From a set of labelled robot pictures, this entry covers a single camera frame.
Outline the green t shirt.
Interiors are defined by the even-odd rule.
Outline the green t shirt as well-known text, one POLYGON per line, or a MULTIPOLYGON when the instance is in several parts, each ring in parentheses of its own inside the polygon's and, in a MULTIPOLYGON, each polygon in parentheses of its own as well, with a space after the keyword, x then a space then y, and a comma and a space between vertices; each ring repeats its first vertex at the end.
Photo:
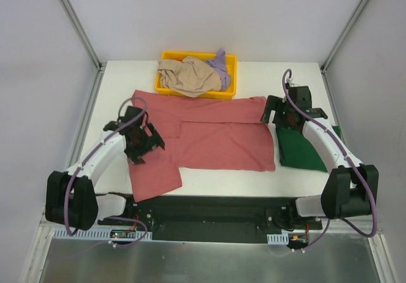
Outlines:
POLYGON ((280 165, 293 169, 327 172, 313 145, 298 131, 276 127, 280 165))

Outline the pink t shirt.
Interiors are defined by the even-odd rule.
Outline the pink t shirt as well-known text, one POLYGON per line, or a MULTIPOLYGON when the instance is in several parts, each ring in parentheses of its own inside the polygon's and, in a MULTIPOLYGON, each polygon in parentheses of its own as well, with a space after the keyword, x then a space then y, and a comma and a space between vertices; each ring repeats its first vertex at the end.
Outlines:
POLYGON ((274 171, 274 144, 261 121, 266 98, 234 100, 164 96, 136 90, 133 105, 147 103, 148 121, 164 140, 144 156, 144 163, 128 164, 136 202, 182 186, 180 168, 274 171))

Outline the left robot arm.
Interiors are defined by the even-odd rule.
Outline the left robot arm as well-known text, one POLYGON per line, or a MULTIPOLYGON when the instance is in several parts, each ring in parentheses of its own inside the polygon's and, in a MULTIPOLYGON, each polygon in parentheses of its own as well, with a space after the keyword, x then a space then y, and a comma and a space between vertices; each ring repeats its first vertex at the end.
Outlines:
POLYGON ((145 109, 128 106, 123 116, 107 123, 91 150, 65 171, 48 176, 45 217, 65 226, 69 236, 89 230, 99 220, 113 217, 120 225, 128 225, 134 210, 122 194, 98 195, 95 186, 118 155, 125 155, 131 164, 144 164, 144 157, 165 143, 145 109))

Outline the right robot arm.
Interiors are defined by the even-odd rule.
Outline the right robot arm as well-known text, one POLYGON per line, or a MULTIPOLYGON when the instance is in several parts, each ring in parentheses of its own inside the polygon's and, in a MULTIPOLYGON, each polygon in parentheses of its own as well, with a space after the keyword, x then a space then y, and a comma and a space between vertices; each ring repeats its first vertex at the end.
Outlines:
POLYGON ((352 229, 352 217, 372 217, 369 233, 358 230, 364 237, 377 232, 377 188, 379 172, 374 165, 365 165, 344 145, 328 120, 327 114, 312 106, 307 86, 286 86, 285 96, 268 96, 261 122, 287 127, 300 133, 316 150, 329 177, 320 195, 294 199, 285 213, 291 228, 301 228, 308 217, 339 219, 352 229))

